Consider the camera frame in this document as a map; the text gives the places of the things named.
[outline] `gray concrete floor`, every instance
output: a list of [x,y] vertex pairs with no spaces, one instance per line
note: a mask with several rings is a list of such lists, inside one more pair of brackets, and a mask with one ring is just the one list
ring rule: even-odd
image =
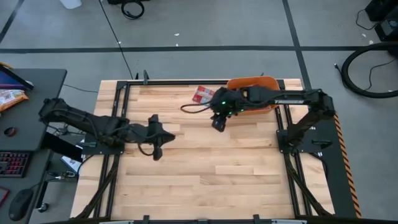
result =
[[[301,46],[357,46],[377,43],[373,30],[354,23],[370,0],[288,0]],[[16,0],[0,1],[0,28]],[[144,2],[142,19],[125,19],[117,6],[104,8],[122,47],[216,45],[293,46],[281,0],[152,0]],[[371,26],[367,15],[359,20]],[[59,1],[25,0],[0,43],[0,49],[64,49],[117,47],[98,1],[66,10]],[[398,173],[394,172],[398,99],[372,100],[346,90],[333,64],[351,52],[304,52],[313,88],[329,93],[339,112],[363,217],[398,220]],[[294,51],[127,52],[133,74],[146,69],[153,78],[233,78],[264,72],[276,78],[301,78]],[[350,68],[353,80],[367,87],[369,69],[390,60],[385,52],[358,58]],[[97,90],[100,80],[128,79],[119,52],[0,54],[0,61],[17,68],[65,68],[65,83]],[[374,71],[374,91],[396,90],[396,62]],[[61,97],[92,112],[96,94],[64,87]],[[50,184],[48,212],[35,213],[31,223],[65,220],[73,203],[75,184]]]

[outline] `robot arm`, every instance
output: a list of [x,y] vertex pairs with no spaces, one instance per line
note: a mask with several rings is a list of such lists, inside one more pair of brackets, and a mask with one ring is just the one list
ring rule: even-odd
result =
[[270,90],[263,86],[250,86],[237,90],[218,89],[210,101],[214,112],[212,126],[223,132],[227,118],[246,110],[259,110],[268,105],[309,105],[308,113],[288,127],[287,142],[296,146],[306,130],[335,114],[333,100],[322,90]]
[[64,122],[86,133],[92,134],[98,142],[110,148],[125,142],[154,145],[154,160],[162,157],[163,144],[173,141],[175,136],[165,131],[157,114],[148,119],[148,127],[141,124],[130,124],[126,118],[95,116],[85,111],[68,106],[63,99],[46,99],[39,111],[40,120]]

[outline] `wooden table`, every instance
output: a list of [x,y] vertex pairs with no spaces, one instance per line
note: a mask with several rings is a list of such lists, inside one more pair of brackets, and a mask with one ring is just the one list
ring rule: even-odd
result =
[[[288,90],[302,89],[299,79],[284,81]],[[116,82],[101,82],[95,115],[111,114]],[[131,88],[127,118],[147,125],[147,119],[157,113],[164,129],[176,139],[163,146],[163,158],[157,162],[141,154],[136,144],[126,145],[119,163],[112,220],[142,220],[143,215],[150,215],[151,220],[252,219],[254,214],[293,218],[283,155],[275,136],[275,113],[235,116],[228,120],[225,132],[219,133],[211,127],[210,110],[199,114],[179,110],[192,103],[196,87]],[[297,122],[307,107],[291,106],[290,110]],[[150,152],[150,146],[144,149]],[[321,161],[308,154],[301,154],[301,159],[308,188],[333,213]],[[79,214],[96,192],[102,161],[103,156],[94,156],[82,167],[71,217]],[[301,193],[296,189],[303,214]]]

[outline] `power cable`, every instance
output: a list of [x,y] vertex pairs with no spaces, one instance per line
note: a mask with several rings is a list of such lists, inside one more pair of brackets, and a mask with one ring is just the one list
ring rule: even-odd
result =
[[51,126],[49,124],[47,126],[49,128],[54,129],[55,131],[52,134],[55,135],[55,133],[57,133],[57,136],[66,136],[68,134],[85,135],[85,133],[69,131],[68,130],[69,124],[65,124],[62,128],[56,128],[56,127]]
[[118,43],[119,50],[120,50],[120,52],[122,53],[124,63],[126,63],[127,69],[129,70],[129,73],[130,73],[130,77],[131,77],[131,79],[133,80],[134,78],[132,77],[132,73],[131,73],[130,66],[129,66],[129,64],[127,63],[126,57],[124,56],[124,52],[123,52],[122,46],[120,45],[120,41],[119,41],[118,37],[116,36],[116,34],[115,34],[114,30],[113,30],[113,27],[112,27],[112,25],[111,25],[111,22],[110,22],[109,19],[108,19],[108,16],[106,15],[106,12],[105,12],[104,6],[102,5],[101,0],[98,0],[98,2],[99,2],[99,4],[101,5],[102,11],[104,12],[104,15],[105,15],[105,18],[106,18],[106,20],[107,20],[107,22],[108,22],[108,24],[109,24],[109,26],[110,26],[110,28],[111,28],[111,30],[112,30],[112,33],[113,33],[113,35],[114,35],[114,38],[116,39],[116,42]]
[[75,116],[81,117],[83,121],[86,119],[86,120],[90,123],[91,127],[93,128],[93,135],[94,135],[94,138],[95,138],[95,139],[99,139],[99,138],[98,138],[97,128],[96,128],[96,126],[94,125],[94,122],[93,122],[91,119],[89,119],[88,117],[83,116],[83,115],[81,115],[81,114],[78,114],[78,113],[76,113],[76,112],[72,112],[72,111],[68,111],[68,110],[63,110],[63,109],[52,109],[52,110],[50,110],[50,111],[48,112],[48,114],[50,114],[50,113],[53,112],[53,111],[63,111],[63,112],[67,112],[67,113],[73,114],[73,115],[75,115]]
[[[138,14],[138,16],[135,16],[135,15],[131,14],[129,11],[125,10],[124,8],[126,7],[126,5],[128,3],[136,3],[137,5],[139,5],[139,7],[141,7],[141,13]],[[136,19],[140,18],[142,15],[144,15],[145,7],[140,0],[125,0],[122,3],[121,10],[122,10],[123,16],[126,17],[127,19],[136,20]]]
[[[46,181],[46,182],[50,182],[51,180],[57,180],[57,178],[51,178],[51,179],[45,180],[45,181]],[[37,183],[37,184],[35,184],[35,185],[29,187],[29,189],[32,189],[32,188],[34,188],[34,187],[36,187],[36,186],[38,186],[38,185],[40,185],[40,184],[41,184],[41,182],[39,182],[39,183]]]
[[203,105],[207,105],[209,103],[211,103],[211,100],[209,102],[206,102],[206,103],[192,103],[192,104],[182,105],[180,107],[180,110],[183,111],[184,113],[191,113],[191,114],[200,113],[200,112],[204,112],[205,110],[210,109],[210,106],[208,106],[208,107],[206,107],[206,108],[204,108],[202,110],[198,110],[198,111],[187,111],[187,110],[184,109],[184,107],[187,107],[187,106],[203,106]]
[[152,151],[152,153],[149,154],[149,153],[144,152],[144,150],[142,150],[141,144],[137,144],[137,146],[138,146],[139,151],[140,151],[142,154],[144,154],[145,156],[152,156],[152,155],[154,154],[154,152],[155,152],[155,149],[154,149],[154,150]]
[[76,89],[76,90],[84,91],[84,92],[87,92],[87,93],[98,93],[97,91],[83,90],[83,89],[81,89],[81,88],[77,88],[77,87],[74,87],[74,86],[71,86],[71,85],[67,85],[67,84],[63,84],[63,85],[64,85],[64,86],[67,86],[67,87],[70,87],[70,88],[74,88],[74,89]]
[[372,84],[372,71],[373,71],[373,69],[378,68],[378,67],[381,67],[381,66],[388,65],[388,64],[392,63],[392,62],[395,61],[395,60],[396,60],[396,58],[392,59],[391,61],[389,61],[389,62],[387,62],[387,63],[383,63],[383,64],[381,64],[381,65],[373,66],[373,67],[371,68],[371,70],[369,71],[369,87],[368,87],[367,89],[365,89],[364,91],[369,90],[370,88],[372,88],[372,85],[373,85],[373,84]]
[[94,156],[94,155],[89,155],[89,156],[87,157],[87,159],[85,159],[83,162],[81,162],[79,168],[77,168],[77,175],[80,176],[80,174],[79,174],[80,168],[83,166],[83,164],[84,164],[87,160],[89,160],[89,159],[90,159],[91,157],[93,157],[93,156]]
[[358,24],[359,13],[362,12],[362,11],[365,11],[365,9],[359,10],[358,13],[357,13],[357,15],[356,15],[355,24],[356,24],[357,26],[359,26],[360,28],[365,29],[365,30],[373,30],[377,25],[379,25],[379,23],[376,23],[376,24],[374,24],[372,27],[366,28],[366,27],[364,27],[364,26]]
[[[344,61],[344,64],[343,64],[341,70],[337,66],[337,64],[335,64],[335,68],[339,71],[339,73],[341,75],[341,81],[343,82],[345,87],[358,95],[369,97],[369,98],[381,99],[381,98],[391,98],[391,97],[398,96],[398,90],[387,91],[384,93],[373,93],[373,92],[368,91],[369,89],[366,89],[366,90],[361,89],[360,87],[358,87],[357,85],[355,85],[353,83],[353,81],[351,80],[351,78],[349,77],[349,74],[348,74],[349,66],[351,65],[353,60],[356,59],[357,57],[359,57],[361,54],[364,54],[364,53],[366,53],[368,51],[372,51],[372,50],[389,50],[389,49],[394,49],[397,47],[398,47],[398,42],[381,42],[378,44],[371,44],[371,45],[359,48],[358,50],[353,52],[350,56],[348,56],[348,58]],[[374,68],[377,68],[377,67],[380,67],[383,65],[384,64],[376,65]]]

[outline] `red backlit keyboard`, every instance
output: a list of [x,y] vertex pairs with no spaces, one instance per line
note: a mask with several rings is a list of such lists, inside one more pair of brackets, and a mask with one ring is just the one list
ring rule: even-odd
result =
[[30,161],[29,152],[0,152],[0,178],[23,178]]

